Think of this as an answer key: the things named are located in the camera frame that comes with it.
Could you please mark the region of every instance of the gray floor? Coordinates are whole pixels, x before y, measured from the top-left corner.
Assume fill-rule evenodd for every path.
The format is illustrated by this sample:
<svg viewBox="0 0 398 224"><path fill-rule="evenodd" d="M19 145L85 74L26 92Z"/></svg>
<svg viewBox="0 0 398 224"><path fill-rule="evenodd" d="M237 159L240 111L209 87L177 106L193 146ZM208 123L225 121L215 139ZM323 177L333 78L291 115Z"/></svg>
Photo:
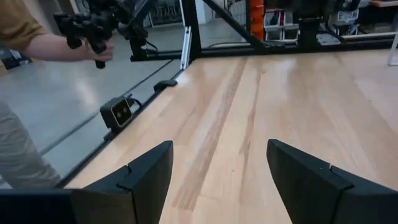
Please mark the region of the gray floor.
<svg viewBox="0 0 398 224"><path fill-rule="evenodd" d="M221 20L200 26L202 46L237 41L233 30ZM159 50L181 49L183 26L149 29L148 40ZM9 103L30 132L40 151L70 131L112 97L122 95L167 61L134 62L127 41L115 35L115 59L104 70L94 62L36 62L15 68L0 77L0 99ZM153 94L153 85L179 71L179 60L165 66L148 81L132 91L145 101ZM108 132L101 116L62 141L44 157L62 176L87 156Z"/></svg>

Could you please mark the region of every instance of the black metal frame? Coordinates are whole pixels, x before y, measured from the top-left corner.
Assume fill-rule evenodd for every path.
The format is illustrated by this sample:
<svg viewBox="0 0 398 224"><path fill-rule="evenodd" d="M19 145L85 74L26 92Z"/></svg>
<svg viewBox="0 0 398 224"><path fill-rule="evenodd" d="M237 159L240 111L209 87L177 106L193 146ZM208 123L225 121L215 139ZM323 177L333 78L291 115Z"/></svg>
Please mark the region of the black metal frame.
<svg viewBox="0 0 398 224"><path fill-rule="evenodd" d="M340 45L334 46L321 46L317 49L303 49L298 47L294 42L284 44L283 46L267 46L260 40L256 39L250 34L250 15L246 15L248 19L246 29L240 26L228 12L226 12L221 6L217 5L214 0L202 0L212 10L221 16L236 32L242 35L248 43L242 43L241 45L230 45L228 47L211 47L202 48L200 42L200 31L197 20L197 10L195 0L182 0L183 16L186 27L192 29L192 44L190 46L190 61L194 61L197 58L208 58L208 57L230 57L230 56L248 56L248 55L269 55L269 54L297 54L307 52L332 52L332 51L344 51L344 50L367 50L367 49L385 49L392 45L394 40L393 34L381 34L381 35L358 35L346 38L346 40ZM246 9L248 12L250 4L247 2ZM159 52L157 55L148 57L147 60L167 60L176 59L181 57L182 51L168 51ZM182 70L178 71L173 77L176 78L181 74ZM155 100L162 92L154 93L146 102L143 103L143 107L136 111L136 115L139 115L152 101ZM89 156L84 158L58 185L63 187L69 183L78 173L81 171L102 149L109 143L109 141L103 141Z"/></svg>

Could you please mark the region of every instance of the metal bracket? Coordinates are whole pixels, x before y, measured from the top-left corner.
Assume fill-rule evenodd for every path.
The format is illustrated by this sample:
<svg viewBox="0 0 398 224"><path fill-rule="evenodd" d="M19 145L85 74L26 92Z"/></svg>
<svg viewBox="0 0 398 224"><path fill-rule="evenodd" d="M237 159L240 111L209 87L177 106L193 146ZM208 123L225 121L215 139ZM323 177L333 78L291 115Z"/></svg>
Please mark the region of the metal bracket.
<svg viewBox="0 0 398 224"><path fill-rule="evenodd" d="M187 69L190 63L190 52L191 52L191 42L192 42L192 30L191 27L188 26L184 31L184 43L182 45L182 53L181 53L181 66L180 69Z"/></svg>

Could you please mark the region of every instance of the person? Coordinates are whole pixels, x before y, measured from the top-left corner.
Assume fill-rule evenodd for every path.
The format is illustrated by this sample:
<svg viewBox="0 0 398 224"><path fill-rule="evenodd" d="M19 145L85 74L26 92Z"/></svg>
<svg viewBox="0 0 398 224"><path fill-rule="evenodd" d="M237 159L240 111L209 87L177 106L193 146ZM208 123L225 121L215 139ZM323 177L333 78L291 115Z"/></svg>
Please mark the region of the person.
<svg viewBox="0 0 398 224"><path fill-rule="evenodd" d="M66 38L48 33L33 18L23 0L0 1L0 45L45 61L113 59L110 42L99 55L87 42L78 49L70 49ZM15 189L55 187L60 181L55 169L40 156L20 119L1 99L0 175Z"/></svg>

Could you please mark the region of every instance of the metal leg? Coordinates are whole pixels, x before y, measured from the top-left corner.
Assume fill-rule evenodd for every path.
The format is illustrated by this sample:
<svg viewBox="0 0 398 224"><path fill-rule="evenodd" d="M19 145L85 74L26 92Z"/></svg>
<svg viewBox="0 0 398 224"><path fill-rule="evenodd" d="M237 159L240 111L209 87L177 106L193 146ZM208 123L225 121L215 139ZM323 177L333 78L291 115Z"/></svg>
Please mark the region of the metal leg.
<svg viewBox="0 0 398 224"><path fill-rule="evenodd" d="M387 64L389 66L398 66L397 62L394 63L392 61L392 59L394 59L394 53L396 51L397 44L398 44L398 31L396 31L396 36L395 36L394 41L392 43L390 54L388 55Z"/></svg>
<svg viewBox="0 0 398 224"><path fill-rule="evenodd" d="M184 42L182 45L182 53L181 53L181 66L180 69L187 69L190 63L190 52L191 52L191 43L192 43L192 30L191 27L186 27L184 32Z"/></svg>

